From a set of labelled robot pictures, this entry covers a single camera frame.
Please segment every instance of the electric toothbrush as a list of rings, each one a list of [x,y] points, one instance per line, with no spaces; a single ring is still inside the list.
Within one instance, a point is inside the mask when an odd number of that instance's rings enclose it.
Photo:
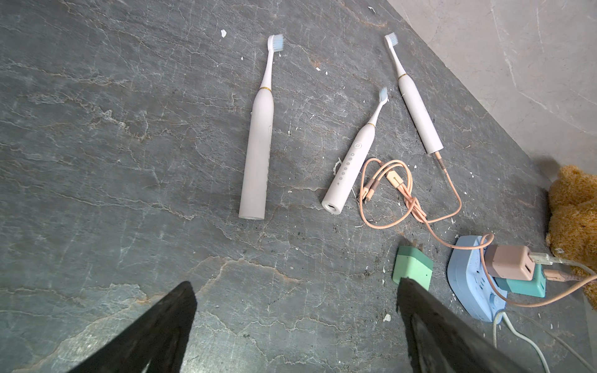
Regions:
[[[334,181],[332,181],[324,200],[321,202],[321,205],[334,215],[339,215],[342,212],[352,186],[355,184],[356,177],[359,175],[361,166],[365,162],[371,144],[373,144],[377,117],[381,111],[381,107],[385,103],[387,103],[387,88],[383,88],[379,92],[377,109],[367,124],[357,133],[336,173],[336,177],[334,177]]]
[[[404,102],[407,104],[408,112],[413,118],[414,125],[417,127],[418,134],[423,141],[427,154],[436,153],[442,150],[444,145],[442,145],[438,132],[435,130],[435,126],[433,126],[429,113],[427,113],[423,99],[418,93],[417,86],[413,79],[408,76],[404,67],[402,67],[402,64],[400,64],[400,61],[398,60],[398,56],[394,50],[394,45],[398,44],[398,37],[392,32],[391,34],[386,35],[385,38],[387,46],[392,53],[392,57],[394,57],[394,63],[396,64],[396,70],[398,72],[398,88],[400,88],[400,93],[404,97]]]
[[[238,217],[243,219],[265,218],[267,172],[273,126],[272,63],[274,52],[281,51],[283,48],[283,35],[269,36],[265,74],[253,101],[251,112],[247,159],[242,179],[241,207],[238,211]]]

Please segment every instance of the green power adapter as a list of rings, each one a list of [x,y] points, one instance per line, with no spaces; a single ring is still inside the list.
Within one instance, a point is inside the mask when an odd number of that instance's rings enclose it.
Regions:
[[[419,249],[412,246],[400,246],[392,280],[400,284],[401,278],[409,278],[419,283],[425,290],[429,290],[431,274],[433,273],[433,260],[427,258]]]
[[[505,291],[545,298],[546,279],[545,275],[543,274],[543,266],[541,264],[535,264],[533,279],[530,281],[502,279],[496,277],[496,283],[497,286]]]

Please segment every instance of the toothbrush head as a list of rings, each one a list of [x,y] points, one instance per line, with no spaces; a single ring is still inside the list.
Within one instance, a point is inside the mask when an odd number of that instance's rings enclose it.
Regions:
[[[284,49],[284,35],[270,35],[267,39],[267,50],[280,52]]]
[[[388,46],[393,47],[398,44],[398,37],[395,33],[389,33],[385,36]]]
[[[387,87],[383,87],[381,91],[379,91],[379,103],[385,104],[387,102]]]

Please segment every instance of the blue bristles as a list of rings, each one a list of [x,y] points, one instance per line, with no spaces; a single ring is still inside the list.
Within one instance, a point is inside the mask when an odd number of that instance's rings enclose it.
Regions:
[[[272,46],[274,52],[280,52],[284,49],[284,35],[274,35],[272,39]]]
[[[387,87],[383,87],[381,91],[379,91],[379,102],[387,101]]]
[[[392,32],[392,33],[389,33],[389,34],[387,34],[387,35],[386,35],[386,39],[387,39],[387,40],[388,40],[390,43],[392,43],[392,45],[396,45],[396,44],[398,44],[398,37],[397,37],[397,36],[396,36],[396,34],[395,34],[395,33],[393,33],[393,32]]]

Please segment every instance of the blue power strip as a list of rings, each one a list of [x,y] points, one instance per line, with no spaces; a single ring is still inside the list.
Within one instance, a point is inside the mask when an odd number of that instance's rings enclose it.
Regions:
[[[462,236],[458,246],[477,246],[481,236]],[[508,292],[501,290],[495,280],[493,284],[500,294],[507,297]],[[506,307],[506,301],[497,296],[487,282],[479,250],[452,250],[448,262],[448,283],[466,311],[477,320],[492,322],[496,313]]]

